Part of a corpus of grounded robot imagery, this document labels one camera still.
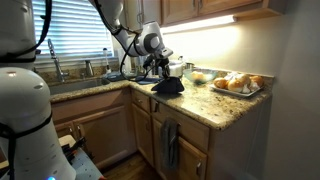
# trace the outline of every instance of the granite countertop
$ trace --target granite countertop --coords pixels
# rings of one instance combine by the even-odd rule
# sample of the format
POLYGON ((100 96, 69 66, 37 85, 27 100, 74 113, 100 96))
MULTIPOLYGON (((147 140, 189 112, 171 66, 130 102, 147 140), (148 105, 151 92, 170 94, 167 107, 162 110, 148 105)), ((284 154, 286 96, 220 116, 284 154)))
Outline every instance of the granite countertop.
POLYGON ((159 94, 151 91, 154 84, 139 85, 130 81, 118 81, 105 86, 53 95, 51 103, 131 87, 210 128, 225 130, 272 96, 273 77, 264 76, 263 78, 265 80, 264 88, 249 98, 212 91, 209 87, 210 83, 197 86, 182 78, 185 90, 179 94, 159 94))

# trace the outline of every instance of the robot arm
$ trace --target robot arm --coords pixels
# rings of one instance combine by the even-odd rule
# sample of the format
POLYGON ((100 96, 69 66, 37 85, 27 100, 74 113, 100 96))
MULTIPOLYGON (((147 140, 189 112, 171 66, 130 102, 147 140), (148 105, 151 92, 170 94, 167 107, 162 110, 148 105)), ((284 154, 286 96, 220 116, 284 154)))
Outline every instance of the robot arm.
POLYGON ((173 51, 163 44, 160 27, 157 22, 149 22, 143 25, 141 33, 131 31, 121 25, 119 16, 123 10, 123 0, 89 0, 99 12, 102 21, 112 35, 119 41, 122 48, 131 57, 149 55, 160 64, 163 72, 169 72, 168 57, 173 51))

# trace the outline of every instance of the faucet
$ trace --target faucet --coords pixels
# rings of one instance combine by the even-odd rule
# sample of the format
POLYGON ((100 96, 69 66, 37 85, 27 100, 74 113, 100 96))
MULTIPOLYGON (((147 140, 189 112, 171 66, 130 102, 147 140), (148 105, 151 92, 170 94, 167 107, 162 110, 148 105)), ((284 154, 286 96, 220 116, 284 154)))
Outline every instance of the faucet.
POLYGON ((59 58, 57 57, 56 53, 54 52, 54 47, 51 42, 51 39, 48 39, 48 46, 49 46, 49 50, 50 50, 50 54, 51 54, 51 59, 53 59, 53 62, 56 65, 56 72, 57 72, 58 81, 64 82, 65 81, 64 77, 69 76, 69 73, 62 72, 61 67, 60 67, 60 63, 59 63, 59 58))

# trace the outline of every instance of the window blinds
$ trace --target window blinds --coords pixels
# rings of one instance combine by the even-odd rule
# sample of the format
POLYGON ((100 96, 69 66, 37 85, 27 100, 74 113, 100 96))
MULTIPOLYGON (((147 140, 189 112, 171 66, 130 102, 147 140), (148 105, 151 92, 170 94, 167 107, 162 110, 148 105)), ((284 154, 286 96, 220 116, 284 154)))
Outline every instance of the window blinds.
MULTIPOLYGON (((32 0, 36 40, 41 35, 45 15, 45 0, 32 0)), ((88 0, 53 0, 50 29, 46 40, 38 47, 41 54, 50 54, 50 38, 59 57, 101 56, 103 48, 113 56, 110 32, 88 0)))

